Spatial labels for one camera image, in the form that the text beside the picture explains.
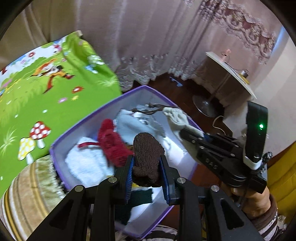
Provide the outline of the person's right hand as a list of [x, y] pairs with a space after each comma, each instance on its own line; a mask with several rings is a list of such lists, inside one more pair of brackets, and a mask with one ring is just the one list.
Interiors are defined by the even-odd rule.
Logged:
[[265, 188], [262, 194], [253, 190], [245, 191], [243, 188], [231, 188], [223, 182], [221, 183], [221, 188], [228, 196], [233, 194], [245, 197], [242, 210], [249, 219], [261, 216], [271, 207], [271, 201], [269, 199], [270, 192], [268, 187]]

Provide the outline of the striped sleeve forearm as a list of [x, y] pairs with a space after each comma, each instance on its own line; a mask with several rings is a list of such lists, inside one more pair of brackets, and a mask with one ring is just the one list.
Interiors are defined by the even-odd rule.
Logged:
[[278, 214], [278, 206], [273, 195], [269, 196], [271, 206], [261, 216], [251, 218], [251, 222], [264, 240], [277, 240], [286, 230], [286, 217]]

